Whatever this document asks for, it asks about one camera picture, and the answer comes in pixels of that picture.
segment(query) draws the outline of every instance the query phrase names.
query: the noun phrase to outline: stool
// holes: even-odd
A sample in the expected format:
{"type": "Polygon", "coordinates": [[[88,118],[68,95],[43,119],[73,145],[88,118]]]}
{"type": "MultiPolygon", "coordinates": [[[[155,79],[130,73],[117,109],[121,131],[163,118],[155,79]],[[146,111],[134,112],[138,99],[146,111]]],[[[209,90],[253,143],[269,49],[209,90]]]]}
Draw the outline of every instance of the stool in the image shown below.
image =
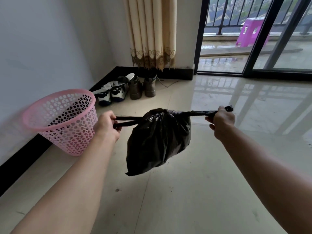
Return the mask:
{"type": "Polygon", "coordinates": [[[262,27],[263,21],[264,17],[247,18],[235,45],[238,46],[238,44],[241,43],[240,47],[248,47],[249,44],[254,44],[262,27]]]}

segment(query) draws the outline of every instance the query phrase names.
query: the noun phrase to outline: balcony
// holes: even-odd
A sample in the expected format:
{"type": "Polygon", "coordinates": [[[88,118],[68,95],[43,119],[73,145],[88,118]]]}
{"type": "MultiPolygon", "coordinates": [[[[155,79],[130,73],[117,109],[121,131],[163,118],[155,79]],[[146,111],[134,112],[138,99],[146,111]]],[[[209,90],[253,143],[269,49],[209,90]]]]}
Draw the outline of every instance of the balcony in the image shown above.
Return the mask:
{"type": "MultiPolygon", "coordinates": [[[[198,70],[239,72],[247,62],[252,46],[237,48],[236,40],[247,18],[265,17],[272,0],[210,0],[198,70]]],[[[298,0],[285,0],[271,28],[269,42],[255,64],[263,69],[298,0]]],[[[307,7],[275,67],[312,69],[312,8],[307,7]]]]}

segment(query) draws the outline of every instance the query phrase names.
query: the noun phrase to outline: hand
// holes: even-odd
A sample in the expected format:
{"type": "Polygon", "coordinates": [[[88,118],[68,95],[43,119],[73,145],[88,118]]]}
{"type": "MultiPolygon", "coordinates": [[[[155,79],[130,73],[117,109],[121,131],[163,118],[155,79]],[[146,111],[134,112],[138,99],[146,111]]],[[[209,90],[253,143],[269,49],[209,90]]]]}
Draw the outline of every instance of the hand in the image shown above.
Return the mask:
{"type": "Polygon", "coordinates": [[[113,138],[116,142],[119,139],[121,127],[113,128],[113,124],[118,123],[113,111],[104,112],[100,115],[98,122],[94,125],[96,135],[103,136],[104,138],[113,138]]]}
{"type": "Polygon", "coordinates": [[[226,130],[234,126],[235,115],[227,112],[223,106],[220,106],[214,118],[206,117],[205,120],[212,123],[209,127],[214,130],[215,137],[220,140],[222,135],[226,133],[226,130]]]}

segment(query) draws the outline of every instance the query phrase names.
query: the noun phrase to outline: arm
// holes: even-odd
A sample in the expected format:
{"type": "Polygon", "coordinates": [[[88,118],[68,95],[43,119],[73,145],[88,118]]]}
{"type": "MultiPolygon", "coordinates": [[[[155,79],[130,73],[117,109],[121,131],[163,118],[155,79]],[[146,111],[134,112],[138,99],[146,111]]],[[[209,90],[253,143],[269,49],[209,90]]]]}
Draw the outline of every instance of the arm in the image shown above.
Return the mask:
{"type": "Polygon", "coordinates": [[[253,191],[289,234],[312,233],[312,179],[272,157],[262,146],[234,127],[235,116],[219,107],[215,131],[253,191]]]}
{"type": "Polygon", "coordinates": [[[90,233],[99,209],[107,166],[119,138],[115,115],[108,111],[94,126],[94,137],[79,160],[38,201],[12,231],[90,233]]]}

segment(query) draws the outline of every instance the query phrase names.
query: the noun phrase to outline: white wall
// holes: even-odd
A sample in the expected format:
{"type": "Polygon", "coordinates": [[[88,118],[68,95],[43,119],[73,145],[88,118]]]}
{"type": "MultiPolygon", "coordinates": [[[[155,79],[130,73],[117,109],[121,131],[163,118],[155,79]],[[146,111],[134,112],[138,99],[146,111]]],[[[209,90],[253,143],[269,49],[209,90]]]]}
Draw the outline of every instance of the white wall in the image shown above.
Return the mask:
{"type": "Polygon", "coordinates": [[[34,136],[21,126],[23,109],[89,89],[115,67],[93,1],[0,0],[0,165],[34,136]]]}
{"type": "MultiPolygon", "coordinates": [[[[202,0],[177,0],[176,68],[192,68],[202,0]]],[[[99,0],[115,63],[132,66],[123,0],[99,0]]]]}

